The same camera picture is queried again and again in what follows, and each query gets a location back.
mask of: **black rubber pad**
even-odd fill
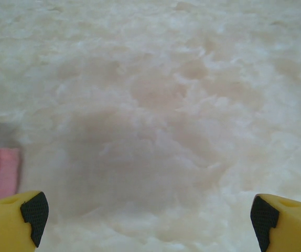
[[[49,207],[45,194],[40,192],[29,201],[23,203],[20,210],[25,223],[30,223],[31,225],[30,236],[35,246],[38,248],[49,214]]]
[[[251,209],[251,221],[259,242],[261,252],[266,252],[270,245],[270,230],[275,228],[280,212],[257,196]]]

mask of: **white fluffy surface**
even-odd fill
[[[301,201],[301,1],[0,0],[0,123],[39,252],[260,251],[254,195]]]

